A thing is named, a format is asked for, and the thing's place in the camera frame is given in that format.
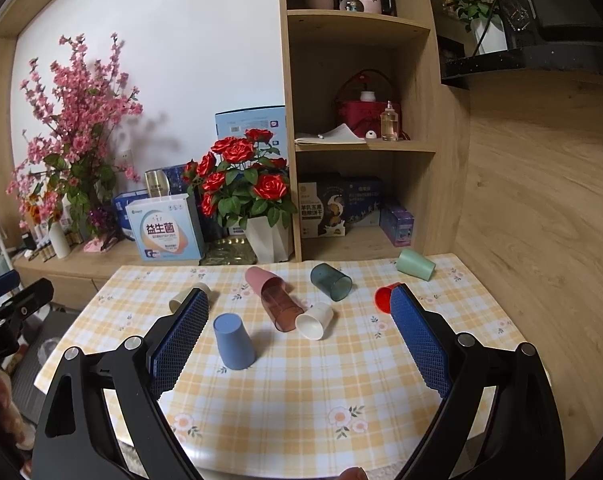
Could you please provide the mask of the blue cup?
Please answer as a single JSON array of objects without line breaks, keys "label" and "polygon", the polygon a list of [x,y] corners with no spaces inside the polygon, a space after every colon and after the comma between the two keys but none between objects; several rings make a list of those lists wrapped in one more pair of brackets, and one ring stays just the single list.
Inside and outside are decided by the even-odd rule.
[{"label": "blue cup", "polygon": [[230,370],[246,370],[256,361],[256,350],[245,330],[242,319],[235,313],[222,313],[213,320],[221,360]]}]

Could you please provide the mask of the small glass perfume bottle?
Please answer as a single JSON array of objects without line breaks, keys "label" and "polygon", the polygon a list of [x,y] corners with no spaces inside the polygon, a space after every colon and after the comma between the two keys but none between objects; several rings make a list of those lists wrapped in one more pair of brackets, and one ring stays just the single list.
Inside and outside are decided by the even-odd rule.
[{"label": "small glass perfume bottle", "polygon": [[399,115],[390,101],[381,114],[381,136],[384,141],[399,140]]}]

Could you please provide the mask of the wooden shelf unit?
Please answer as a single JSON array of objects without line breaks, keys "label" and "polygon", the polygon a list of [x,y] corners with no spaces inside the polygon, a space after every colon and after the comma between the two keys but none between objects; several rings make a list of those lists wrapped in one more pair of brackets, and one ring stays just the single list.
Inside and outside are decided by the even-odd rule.
[{"label": "wooden shelf unit", "polygon": [[450,252],[469,97],[441,80],[431,0],[280,0],[295,255],[390,258],[365,178],[414,219],[412,247]]}]

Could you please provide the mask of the white cup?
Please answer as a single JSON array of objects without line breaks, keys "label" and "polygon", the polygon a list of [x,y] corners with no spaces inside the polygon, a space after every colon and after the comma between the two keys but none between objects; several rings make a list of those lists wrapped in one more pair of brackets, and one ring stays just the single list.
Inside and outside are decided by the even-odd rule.
[{"label": "white cup", "polygon": [[311,341],[321,340],[334,318],[334,309],[329,304],[314,304],[295,319],[296,330]]}]

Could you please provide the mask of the yellow checked tablecloth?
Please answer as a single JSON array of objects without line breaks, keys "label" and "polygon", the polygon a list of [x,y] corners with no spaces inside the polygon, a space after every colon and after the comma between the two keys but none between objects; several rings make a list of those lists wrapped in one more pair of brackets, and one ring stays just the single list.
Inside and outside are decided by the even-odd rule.
[{"label": "yellow checked tablecloth", "polygon": [[231,370],[206,328],[160,408],[194,464],[205,471],[262,478],[333,477],[351,466],[402,465],[440,399],[429,389],[377,289],[408,285],[423,306],[487,347],[512,350],[521,332],[458,257],[441,255],[429,281],[400,273],[393,260],[341,261],[350,294],[334,304],[324,337],[279,332],[240,266],[124,266],[60,340],[86,353],[115,349],[147,332],[170,300],[196,283],[213,292],[213,315],[244,322],[257,359]]}]

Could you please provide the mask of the transparent dark teal cup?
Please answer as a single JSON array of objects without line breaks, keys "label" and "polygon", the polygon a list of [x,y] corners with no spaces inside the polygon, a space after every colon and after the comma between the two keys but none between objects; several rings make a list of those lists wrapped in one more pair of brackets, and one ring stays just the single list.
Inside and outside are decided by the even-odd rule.
[{"label": "transparent dark teal cup", "polygon": [[344,300],[352,289],[352,279],[325,262],[317,264],[311,270],[310,280],[316,288],[334,302]]}]

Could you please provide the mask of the transparent brown-pink cup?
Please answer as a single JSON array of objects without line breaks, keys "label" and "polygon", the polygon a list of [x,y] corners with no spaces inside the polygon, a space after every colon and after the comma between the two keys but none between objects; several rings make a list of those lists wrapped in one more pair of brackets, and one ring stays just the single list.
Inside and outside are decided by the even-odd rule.
[{"label": "transparent brown-pink cup", "polygon": [[305,312],[284,288],[277,286],[263,289],[261,300],[264,310],[281,333],[295,330],[298,316]]}]

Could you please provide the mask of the pink opaque cup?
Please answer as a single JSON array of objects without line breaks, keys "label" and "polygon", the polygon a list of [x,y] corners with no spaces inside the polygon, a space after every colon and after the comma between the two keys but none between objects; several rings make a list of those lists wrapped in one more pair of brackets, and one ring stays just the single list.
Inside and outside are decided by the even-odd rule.
[{"label": "pink opaque cup", "polygon": [[276,274],[260,266],[251,266],[245,272],[245,281],[260,298],[284,292],[285,282]]}]

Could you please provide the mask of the pink blossom branches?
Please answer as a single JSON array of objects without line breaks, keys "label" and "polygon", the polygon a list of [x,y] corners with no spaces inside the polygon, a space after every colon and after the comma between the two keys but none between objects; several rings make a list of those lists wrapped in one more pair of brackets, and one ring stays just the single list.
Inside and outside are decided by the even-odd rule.
[{"label": "pink blossom branches", "polygon": [[115,32],[105,61],[88,60],[84,35],[62,35],[58,43],[69,49],[69,60],[51,62],[52,84],[44,84],[39,60],[32,58],[19,85],[44,131],[24,137],[26,156],[6,193],[18,200],[25,219],[52,224],[68,214],[74,229],[104,236],[117,229],[112,200],[118,177],[138,180],[131,162],[115,162],[110,137],[124,118],[142,114],[140,90],[121,69],[123,41]]}]

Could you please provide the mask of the white faceted vase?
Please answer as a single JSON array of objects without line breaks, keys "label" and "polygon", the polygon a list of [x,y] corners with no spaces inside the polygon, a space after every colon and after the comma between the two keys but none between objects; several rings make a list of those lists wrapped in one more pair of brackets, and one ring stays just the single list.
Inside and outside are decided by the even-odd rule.
[{"label": "white faceted vase", "polygon": [[266,217],[250,218],[245,235],[259,263],[285,262],[292,255],[292,229],[282,222],[270,226]]}]

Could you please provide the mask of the purple box on shelf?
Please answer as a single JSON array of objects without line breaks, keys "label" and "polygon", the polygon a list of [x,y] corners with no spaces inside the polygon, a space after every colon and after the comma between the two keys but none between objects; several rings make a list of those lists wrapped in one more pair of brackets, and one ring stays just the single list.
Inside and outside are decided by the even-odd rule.
[{"label": "purple box on shelf", "polygon": [[387,205],[381,211],[379,226],[384,231],[391,245],[410,247],[414,230],[414,217],[405,207]]}]

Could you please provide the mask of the red basket on shelf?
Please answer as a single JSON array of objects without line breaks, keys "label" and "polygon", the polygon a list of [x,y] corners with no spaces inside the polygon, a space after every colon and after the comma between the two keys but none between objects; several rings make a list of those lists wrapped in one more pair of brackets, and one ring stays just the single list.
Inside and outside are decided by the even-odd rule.
[{"label": "red basket on shelf", "polygon": [[401,117],[400,90],[380,70],[366,68],[355,73],[339,88],[333,99],[336,117],[357,136],[369,131],[381,135],[381,114],[390,101]]}]

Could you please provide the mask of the light blue box behind roses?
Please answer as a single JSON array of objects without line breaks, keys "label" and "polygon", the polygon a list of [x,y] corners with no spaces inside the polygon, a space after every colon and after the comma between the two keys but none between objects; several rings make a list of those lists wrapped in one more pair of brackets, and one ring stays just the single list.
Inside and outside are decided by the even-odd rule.
[{"label": "light blue box behind roses", "polygon": [[248,129],[263,129],[273,133],[271,140],[278,156],[288,158],[286,108],[284,105],[259,106],[243,110],[227,110],[216,113],[216,137],[221,140],[229,136],[243,136]]}]

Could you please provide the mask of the white bottle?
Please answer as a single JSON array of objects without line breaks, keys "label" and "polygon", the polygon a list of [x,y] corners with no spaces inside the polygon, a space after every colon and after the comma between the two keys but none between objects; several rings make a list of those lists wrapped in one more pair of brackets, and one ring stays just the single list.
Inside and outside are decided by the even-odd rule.
[{"label": "white bottle", "polygon": [[59,221],[52,222],[48,227],[48,239],[57,258],[65,259],[70,255],[70,245]]}]

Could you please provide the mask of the mint green cup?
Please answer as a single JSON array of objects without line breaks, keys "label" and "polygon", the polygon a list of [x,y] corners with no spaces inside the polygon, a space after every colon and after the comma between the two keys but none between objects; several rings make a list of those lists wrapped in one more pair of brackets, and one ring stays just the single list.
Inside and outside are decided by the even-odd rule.
[{"label": "mint green cup", "polygon": [[396,266],[399,272],[423,281],[429,281],[436,269],[434,261],[429,260],[410,248],[405,248],[400,252]]}]

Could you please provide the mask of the papers on shelf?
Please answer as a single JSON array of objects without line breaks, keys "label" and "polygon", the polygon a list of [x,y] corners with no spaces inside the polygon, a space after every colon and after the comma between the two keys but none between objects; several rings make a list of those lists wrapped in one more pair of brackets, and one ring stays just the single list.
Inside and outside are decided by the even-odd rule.
[{"label": "papers on shelf", "polygon": [[297,145],[359,145],[365,144],[363,138],[356,135],[346,124],[324,133],[299,133],[295,137]]}]

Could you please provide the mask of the green glass tray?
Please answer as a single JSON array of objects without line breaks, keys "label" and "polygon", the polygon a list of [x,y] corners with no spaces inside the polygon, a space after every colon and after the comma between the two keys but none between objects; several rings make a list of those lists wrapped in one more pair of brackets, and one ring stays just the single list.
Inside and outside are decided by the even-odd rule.
[{"label": "green glass tray", "polygon": [[251,266],[258,261],[246,237],[225,237],[206,246],[201,266]]}]

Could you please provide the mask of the red cup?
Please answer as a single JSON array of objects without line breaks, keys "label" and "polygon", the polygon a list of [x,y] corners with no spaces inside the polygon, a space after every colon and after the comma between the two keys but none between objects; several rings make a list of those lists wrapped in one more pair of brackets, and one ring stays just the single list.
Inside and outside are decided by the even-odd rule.
[{"label": "red cup", "polygon": [[398,287],[400,283],[394,283],[379,287],[374,294],[374,304],[377,310],[385,314],[391,313],[390,299],[393,290]]}]

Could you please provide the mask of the red rose bouquet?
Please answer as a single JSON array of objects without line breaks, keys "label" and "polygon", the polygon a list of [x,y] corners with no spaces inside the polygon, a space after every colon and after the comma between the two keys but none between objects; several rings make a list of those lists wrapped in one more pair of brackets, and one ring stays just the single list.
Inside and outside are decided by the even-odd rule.
[{"label": "red rose bouquet", "polygon": [[200,212],[222,228],[246,229],[250,219],[261,217],[271,228],[288,228],[297,212],[288,161],[268,129],[250,128],[214,142],[201,160],[184,166],[181,178]]}]

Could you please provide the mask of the beige cup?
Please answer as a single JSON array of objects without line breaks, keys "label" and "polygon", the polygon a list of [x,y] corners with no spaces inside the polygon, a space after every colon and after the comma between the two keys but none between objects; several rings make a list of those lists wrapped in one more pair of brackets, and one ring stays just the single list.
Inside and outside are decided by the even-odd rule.
[{"label": "beige cup", "polygon": [[193,292],[193,290],[198,290],[198,292],[205,292],[207,297],[210,297],[211,295],[211,290],[205,283],[199,282],[187,286],[186,289],[181,290],[181,292],[178,292],[169,300],[170,312],[175,313],[176,311],[178,311],[179,307],[181,307],[181,304],[183,304],[183,302],[186,300],[188,295]]}]

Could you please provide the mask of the peach rose plant white pot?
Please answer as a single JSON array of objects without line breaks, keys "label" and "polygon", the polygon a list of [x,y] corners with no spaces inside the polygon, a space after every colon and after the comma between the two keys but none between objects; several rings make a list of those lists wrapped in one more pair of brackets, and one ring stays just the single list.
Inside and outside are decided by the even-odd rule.
[{"label": "peach rose plant white pot", "polygon": [[507,50],[498,0],[443,0],[443,7],[464,24],[476,41],[474,55]]}]

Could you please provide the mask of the white and dark snack box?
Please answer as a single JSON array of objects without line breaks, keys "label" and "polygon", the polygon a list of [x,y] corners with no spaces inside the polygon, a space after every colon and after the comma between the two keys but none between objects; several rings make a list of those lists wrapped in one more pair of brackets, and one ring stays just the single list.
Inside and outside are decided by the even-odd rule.
[{"label": "white and dark snack box", "polygon": [[351,228],[378,226],[382,181],[340,174],[298,186],[301,237],[343,237]]}]

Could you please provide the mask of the light blue probiotics box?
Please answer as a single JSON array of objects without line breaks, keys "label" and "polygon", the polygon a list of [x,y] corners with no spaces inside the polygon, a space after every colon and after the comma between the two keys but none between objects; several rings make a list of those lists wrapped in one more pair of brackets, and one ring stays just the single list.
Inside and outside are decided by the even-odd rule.
[{"label": "light blue probiotics box", "polygon": [[206,244],[196,200],[188,194],[144,198],[126,206],[144,262],[202,260]]}]

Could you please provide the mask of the low wooden cabinet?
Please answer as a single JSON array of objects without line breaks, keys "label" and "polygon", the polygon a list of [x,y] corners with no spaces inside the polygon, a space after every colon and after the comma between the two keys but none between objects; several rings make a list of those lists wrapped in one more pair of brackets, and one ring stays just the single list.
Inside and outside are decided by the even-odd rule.
[{"label": "low wooden cabinet", "polygon": [[63,259],[53,256],[44,260],[41,255],[28,259],[21,254],[13,261],[24,286],[47,278],[54,287],[54,303],[76,311],[81,311],[122,266],[197,266],[198,263],[198,260],[145,262],[131,240],[119,242],[103,254],[89,254],[83,251],[83,246],[74,246]]}]

